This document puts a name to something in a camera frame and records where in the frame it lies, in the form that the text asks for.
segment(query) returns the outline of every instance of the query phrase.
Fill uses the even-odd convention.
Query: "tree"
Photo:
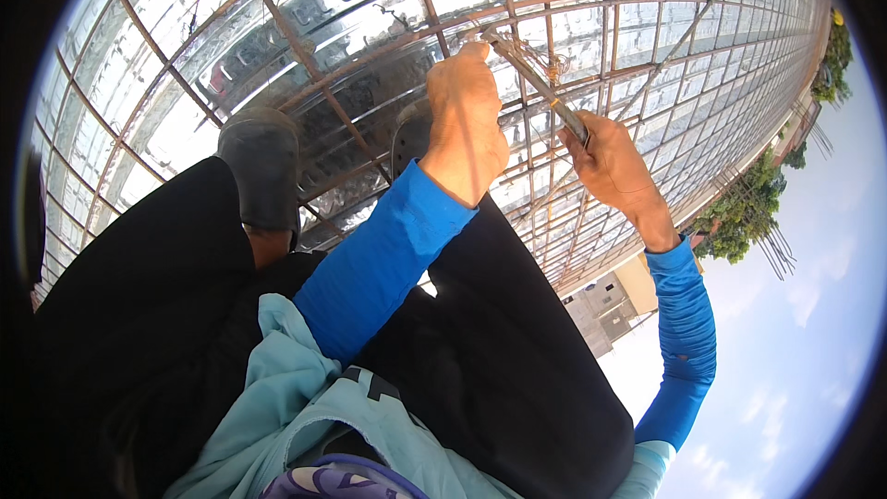
[[[801,146],[792,150],[782,159],[782,163],[795,170],[803,170],[807,166],[807,159],[804,158],[804,152],[807,150],[807,141],[801,143]]]
[[[767,150],[693,221],[695,229],[708,234],[693,253],[730,264],[741,261],[752,241],[779,227],[773,215],[785,186],[785,176],[772,165],[772,151]]]
[[[837,24],[833,21],[831,32],[828,34],[826,54],[822,58],[822,62],[831,72],[832,82],[831,86],[826,86],[825,81],[816,79],[811,85],[817,101],[844,104],[844,101],[853,95],[850,86],[844,81],[844,70],[852,60],[850,30],[843,23]]]

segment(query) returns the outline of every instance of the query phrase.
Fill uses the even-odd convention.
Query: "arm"
[[[659,440],[680,450],[715,377],[715,321],[689,241],[648,254],[659,297],[659,347],[665,371],[634,430],[636,443]]]
[[[354,358],[476,212],[410,163],[370,218],[295,294],[293,302],[324,355],[343,366]]]
[[[659,297],[659,345],[665,364],[662,385],[634,430],[632,469],[613,495],[651,498],[687,439],[714,380],[714,316],[689,242],[675,231],[668,205],[627,129],[589,112],[578,115],[589,129],[587,148],[569,132],[558,135],[570,150],[582,183],[602,203],[621,210],[637,228],[647,247]]]
[[[404,302],[504,169],[508,146],[488,52],[489,45],[468,43],[428,72],[434,123],[427,154],[293,298],[320,350],[343,365]]]

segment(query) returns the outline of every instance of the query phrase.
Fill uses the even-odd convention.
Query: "blue sky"
[[[881,116],[859,54],[853,97],[825,105],[835,145],[783,168],[776,218],[797,258],[780,282],[753,248],[735,266],[704,261],[717,321],[717,378],[659,499],[792,497],[834,446],[868,377],[887,282],[887,164]],[[600,360],[635,421],[662,375],[656,319]]]

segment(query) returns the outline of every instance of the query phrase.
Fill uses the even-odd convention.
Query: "shoe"
[[[391,142],[391,173],[397,178],[414,158],[422,158],[431,142],[431,105],[427,98],[407,105],[397,115]]]
[[[222,126],[216,157],[228,164],[240,195],[240,220],[299,238],[299,140],[296,123],[279,110],[241,110]]]

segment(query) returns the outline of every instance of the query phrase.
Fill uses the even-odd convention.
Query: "right hand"
[[[671,223],[668,205],[628,135],[628,129],[608,117],[580,110],[577,116],[588,128],[583,147],[570,131],[558,137],[573,157],[579,180],[599,201],[614,206],[637,227],[651,252],[665,252],[680,243]]]

